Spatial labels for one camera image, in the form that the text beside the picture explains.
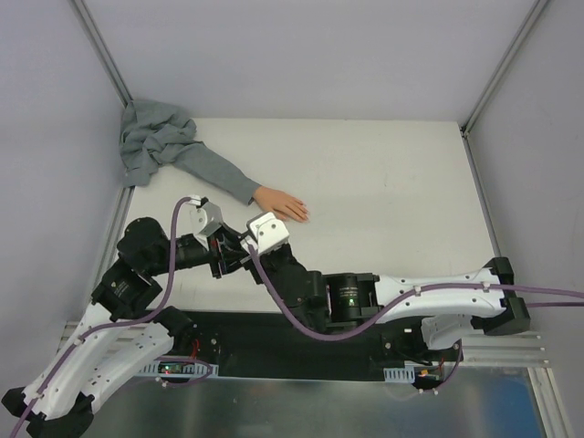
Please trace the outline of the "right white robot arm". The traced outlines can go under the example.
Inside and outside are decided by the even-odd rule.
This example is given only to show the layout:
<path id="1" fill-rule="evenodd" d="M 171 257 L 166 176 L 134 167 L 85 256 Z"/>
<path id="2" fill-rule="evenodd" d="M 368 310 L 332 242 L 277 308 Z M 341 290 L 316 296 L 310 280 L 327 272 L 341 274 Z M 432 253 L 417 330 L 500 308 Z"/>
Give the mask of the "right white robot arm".
<path id="1" fill-rule="evenodd" d="M 527 303 L 515 290 L 515 272 L 506 257 L 494 257 L 460 276 L 407 278 L 309 271 L 289 245 L 265 254 L 248 245 L 246 251 L 256 282 L 310 339 L 359 339 L 409 322 L 412 353 L 431 360 L 469 334 L 504 337 L 531 328 Z"/>

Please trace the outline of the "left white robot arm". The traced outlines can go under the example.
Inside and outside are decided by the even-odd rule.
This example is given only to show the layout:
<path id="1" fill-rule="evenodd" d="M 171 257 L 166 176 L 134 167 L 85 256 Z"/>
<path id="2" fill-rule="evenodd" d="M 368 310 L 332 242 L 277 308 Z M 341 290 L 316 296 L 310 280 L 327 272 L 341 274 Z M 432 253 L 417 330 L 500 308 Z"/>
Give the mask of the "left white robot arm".
<path id="1" fill-rule="evenodd" d="M 247 255 L 240 233 L 222 223 L 200 225 L 181 237 L 165 234 L 151 217 L 126 227 L 116 262 L 65 346 L 33 382 L 3 396 L 18 427 L 32 437 L 79 437 L 103 402 L 139 370 L 168 352 L 195 348 L 193 321 L 169 305 L 171 288 L 154 278 L 201 265 L 220 277 Z"/>

